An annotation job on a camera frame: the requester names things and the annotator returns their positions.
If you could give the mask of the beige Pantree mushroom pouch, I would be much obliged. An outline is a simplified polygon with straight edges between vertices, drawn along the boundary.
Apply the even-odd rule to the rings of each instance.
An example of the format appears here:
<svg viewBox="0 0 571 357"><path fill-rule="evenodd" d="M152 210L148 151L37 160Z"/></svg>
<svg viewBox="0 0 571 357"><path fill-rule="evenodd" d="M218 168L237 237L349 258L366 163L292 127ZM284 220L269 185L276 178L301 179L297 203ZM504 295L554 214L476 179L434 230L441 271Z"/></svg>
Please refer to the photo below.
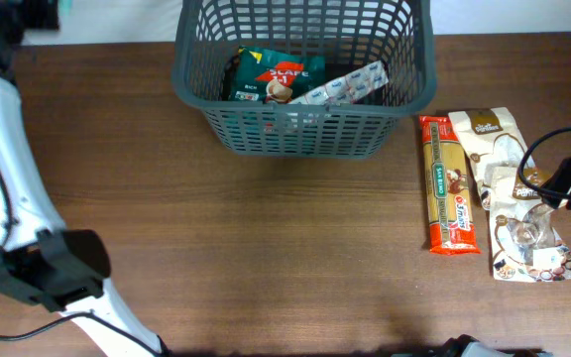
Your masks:
<svg viewBox="0 0 571 357"><path fill-rule="evenodd" d="M552 212L537 192L520 182L516 168L493 170L489 227L494 279L571 280L571 251L552 227Z"/></svg>

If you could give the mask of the multicolour tissue pack strip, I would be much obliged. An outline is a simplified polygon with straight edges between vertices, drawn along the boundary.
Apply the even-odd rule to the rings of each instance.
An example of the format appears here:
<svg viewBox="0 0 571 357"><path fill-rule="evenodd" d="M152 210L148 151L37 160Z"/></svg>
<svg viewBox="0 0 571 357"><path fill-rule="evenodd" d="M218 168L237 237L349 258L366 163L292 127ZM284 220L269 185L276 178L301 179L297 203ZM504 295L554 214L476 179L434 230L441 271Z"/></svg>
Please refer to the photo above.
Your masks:
<svg viewBox="0 0 571 357"><path fill-rule="evenodd" d="M377 60L309 90L290 104L353 104L388 83L386 65L382 60Z"/></svg>

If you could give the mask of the green Nescafe coffee bag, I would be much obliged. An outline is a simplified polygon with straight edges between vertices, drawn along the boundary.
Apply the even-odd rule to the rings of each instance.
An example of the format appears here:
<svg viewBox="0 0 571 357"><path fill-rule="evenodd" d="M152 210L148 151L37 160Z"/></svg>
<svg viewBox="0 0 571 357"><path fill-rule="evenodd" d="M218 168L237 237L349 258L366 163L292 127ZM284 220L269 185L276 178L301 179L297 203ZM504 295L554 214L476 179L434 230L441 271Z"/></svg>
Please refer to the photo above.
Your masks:
<svg viewBox="0 0 571 357"><path fill-rule="evenodd" d="M225 85L228 101L287 104L323 84L325 58L301 57L259 47L240 46L232 77Z"/></svg>

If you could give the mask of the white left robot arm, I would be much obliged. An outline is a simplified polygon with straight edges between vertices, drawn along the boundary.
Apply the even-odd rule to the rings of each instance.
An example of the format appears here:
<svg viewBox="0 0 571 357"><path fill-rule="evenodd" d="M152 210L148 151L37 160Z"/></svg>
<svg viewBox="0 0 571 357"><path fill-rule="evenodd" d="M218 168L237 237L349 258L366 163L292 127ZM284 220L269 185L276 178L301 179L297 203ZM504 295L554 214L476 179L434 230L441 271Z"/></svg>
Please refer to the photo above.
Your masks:
<svg viewBox="0 0 571 357"><path fill-rule="evenodd" d="M28 30L59 28L57 1L0 1L0 295L58 318L0 341L74 322L107 356L168 356L163 340L124 303L98 236L70 229L53 205L27 140L13 69Z"/></svg>

